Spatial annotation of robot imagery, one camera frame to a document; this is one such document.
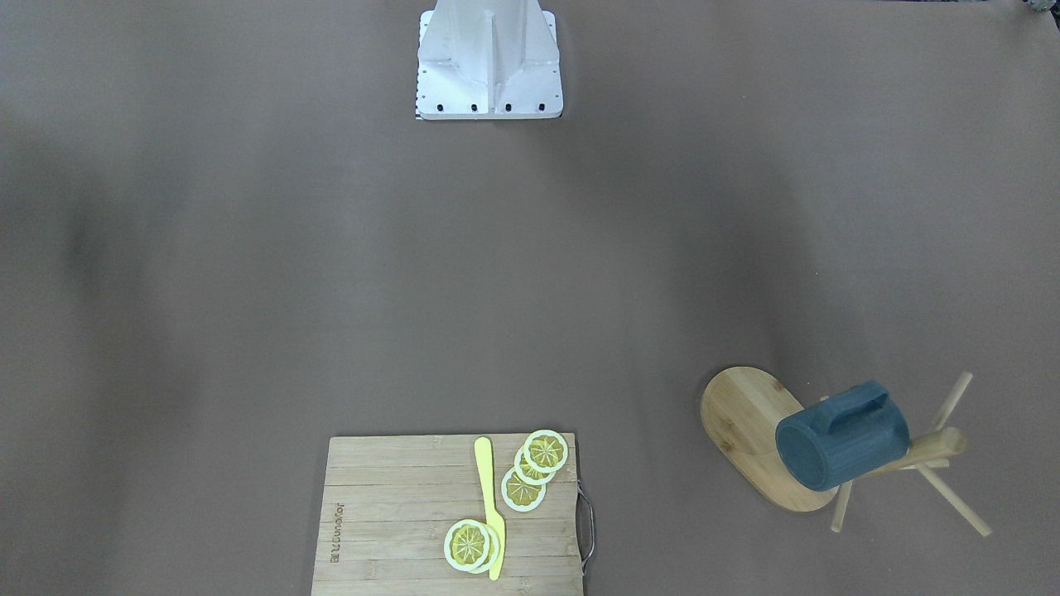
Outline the dark teal mug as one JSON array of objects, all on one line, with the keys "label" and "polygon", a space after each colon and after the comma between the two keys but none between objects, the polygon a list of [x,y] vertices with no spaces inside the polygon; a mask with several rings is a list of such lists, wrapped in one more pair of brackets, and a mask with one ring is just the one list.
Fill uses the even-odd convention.
[{"label": "dark teal mug", "polygon": [[787,416],[773,437],[787,471],[817,492],[893,463],[911,448],[905,416],[871,380]]}]

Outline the wooden mug rack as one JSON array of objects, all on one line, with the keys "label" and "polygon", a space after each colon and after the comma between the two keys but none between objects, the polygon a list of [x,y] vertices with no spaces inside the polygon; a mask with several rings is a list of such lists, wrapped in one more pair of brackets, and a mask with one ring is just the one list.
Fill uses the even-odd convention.
[{"label": "wooden mug rack", "polygon": [[904,457],[825,492],[803,487],[787,471],[779,456],[773,437],[778,423],[812,405],[800,404],[768,371],[735,366],[717,373],[701,395],[701,423],[743,478],[773,505],[788,512],[817,512],[833,504],[831,529],[834,532],[844,527],[853,483],[899,470],[916,470],[978,533],[988,536],[992,529],[984,518],[938,475],[940,468],[946,468],[953,457],[968,449],[965,434],[950,426],[949,419],[971,381],[972,374],[968,371],[958,376],[928,434],[918,438],[911,435],[911,448]]}]

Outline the yellow plastic knife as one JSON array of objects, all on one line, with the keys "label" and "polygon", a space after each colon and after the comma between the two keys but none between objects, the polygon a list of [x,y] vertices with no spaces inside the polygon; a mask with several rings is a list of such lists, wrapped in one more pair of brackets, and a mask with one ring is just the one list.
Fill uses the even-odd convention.
[{"label": "yellow plastic knife", "polygon": [[474,454],[477,473],[479,476],[482,501],[484,501],[484,514],[489,528],[499,537],[497,546],[497,558],[488,569],[489,580],[497,581],[504,569],[504,556],[506,555],[506,521],[499,513],[496,505],[496,488],[494,450],[491,438],[480,436],[475,439]]}]

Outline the wooden cutting board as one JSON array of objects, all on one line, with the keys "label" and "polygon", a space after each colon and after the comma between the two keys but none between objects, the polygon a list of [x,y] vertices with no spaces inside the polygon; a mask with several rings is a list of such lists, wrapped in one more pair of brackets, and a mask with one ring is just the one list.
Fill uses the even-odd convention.
[{"label": "wooden cutting board", "polygon": [[526,431],[492,434],[494,498],[506,521],[499,576],[454,569],[443,553],[458,521],[485,523],[476,435],[330,439],[311,592],[314,595],[582,595],[591,508],[578,441],[530,512],[504,502]]}]

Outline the white pedestal column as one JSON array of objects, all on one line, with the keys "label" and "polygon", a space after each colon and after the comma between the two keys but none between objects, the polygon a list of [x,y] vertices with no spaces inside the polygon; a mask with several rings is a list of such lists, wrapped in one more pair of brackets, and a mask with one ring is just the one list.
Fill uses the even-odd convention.
[{"label": "white pedestal column", "polygon": [[425,121],[564,112],[556,15],[537,1],[439,1],[417,27],[414,113]]}]

